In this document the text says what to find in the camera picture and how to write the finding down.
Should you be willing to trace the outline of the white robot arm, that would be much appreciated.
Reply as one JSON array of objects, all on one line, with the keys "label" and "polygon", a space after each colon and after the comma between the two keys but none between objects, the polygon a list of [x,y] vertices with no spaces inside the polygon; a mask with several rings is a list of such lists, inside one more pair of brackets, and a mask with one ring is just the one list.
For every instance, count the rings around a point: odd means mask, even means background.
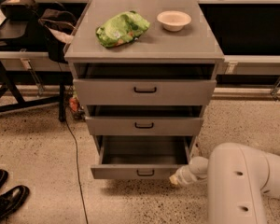
[{"label": "white robot arm", "polygon": [[170,176],[175,185],[205,181],[208,224],[267,224],[262,197],[280,198],[280,156],[223,143]]}]

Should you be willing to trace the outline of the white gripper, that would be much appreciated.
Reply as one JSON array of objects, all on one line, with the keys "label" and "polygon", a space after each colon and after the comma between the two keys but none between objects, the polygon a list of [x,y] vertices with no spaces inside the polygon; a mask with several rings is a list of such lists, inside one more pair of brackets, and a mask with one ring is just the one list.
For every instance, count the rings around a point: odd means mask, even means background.
[{"label": "white gripper", "polygon": [[189,168],[188,165],[182,166],[177,169],[175,175],[171,175],[169,180],[174,185],[188,186],[198,181],[196,176]]}]

